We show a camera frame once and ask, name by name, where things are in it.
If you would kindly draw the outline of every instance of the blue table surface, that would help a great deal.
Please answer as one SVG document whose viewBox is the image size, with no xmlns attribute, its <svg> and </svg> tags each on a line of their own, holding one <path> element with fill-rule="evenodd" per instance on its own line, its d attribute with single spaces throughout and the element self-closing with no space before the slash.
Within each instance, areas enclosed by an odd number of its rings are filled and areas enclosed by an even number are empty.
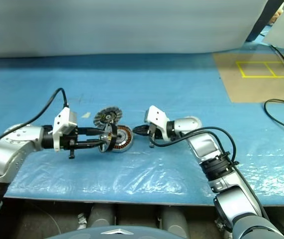
<svg viewBox="0 0 284 239">
<path fill-rule="evenodd" d="M 237 53 L 272 53 L 245 43 Z M 0 134 L 35 116 L 53 91 L 63 87 L 79 126 L 93 126 L 104 107 L 123 111 L 120 124 L 143 124 L 156 105 L 170 119 L 197 116 L 205 126 L 226 129 L 237 144 L 239 168 L 267 205 L 284 205 L 284 128 L 262 104 L 231 103 L 212 54 L 133 54 L 0 59 Z M 53 124 L 62 107 L 59 95 L 35 123 Z M 270 105 L 284 121 L 284 105 Z M 82 118 L 90 112 L 89 118 Z M 226 137 L 224 147 L 231 151 Z M 7 197 L 86 202 L 211 205 L 214 194 L 185 142 L 149 148 L 135 136 L 124 153 L 98 149 L 31 154 L 10 185 Z"/>
</svg>

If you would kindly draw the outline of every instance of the silver robot arm segment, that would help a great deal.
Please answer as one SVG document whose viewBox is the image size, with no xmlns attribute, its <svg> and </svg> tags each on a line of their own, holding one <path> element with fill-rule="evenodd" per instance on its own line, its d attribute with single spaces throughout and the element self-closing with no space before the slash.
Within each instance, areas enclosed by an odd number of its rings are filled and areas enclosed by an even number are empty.
<svg viewBox="0 0 284 239">
<path fill-rule="evenodd" d="M 179 138 L 192 130 L 202 127 L 196 117 L 170 121 L 166 114 L 150 106 L 145 115 L 149 123 L 149 136 L 154 139 L 159 129 L 164 141 Z M 211 190 L 216 193 L 214 204 L 220 216 L 221 226 L 229 232 L 229 238 L 284 238 L 262 212 L 256 198 L 230 163 L 228 153 L 223 152 L 216 139 L 209 133 L 191 136 L 188 145 L 205 173 Z"/>
</svg>

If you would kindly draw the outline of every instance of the plastic sheet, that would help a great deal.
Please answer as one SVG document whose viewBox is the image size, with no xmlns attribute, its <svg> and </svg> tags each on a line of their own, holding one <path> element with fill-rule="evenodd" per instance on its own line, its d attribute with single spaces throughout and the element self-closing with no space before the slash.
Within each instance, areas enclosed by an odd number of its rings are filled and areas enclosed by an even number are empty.
<svg viewBox="0 0 284 239">
<path fill-rule="evenodd" d="M 205 126 L 229 131 L 239 168 L 262 203 L 284 204 L 284 128 L 267 118 L 260 104 L 232 104 L 213 58 L 201 55 L 104 55 L 0 60 L 0 133 L 33 117 L 57 87 L 64 87 L 79 126 L 109 105 L 123 111 L 121 124 L 143 124 L 156 105 L 170 119 L 197 116 Z M 52 124 L 59 96 L 36 124 Z M 284 106 L 269 105 L 284 120 Z M 91 113 L 89 118 L 83 115 Z M 225 149 L 232 151 L 220 134 Z M 98 149 L 31 154 L 7 197 L 158 204 L 212 204 L 214 194 L 186 142 L 149 148 L 136 136 L 124 153 Z"/>
</svg>

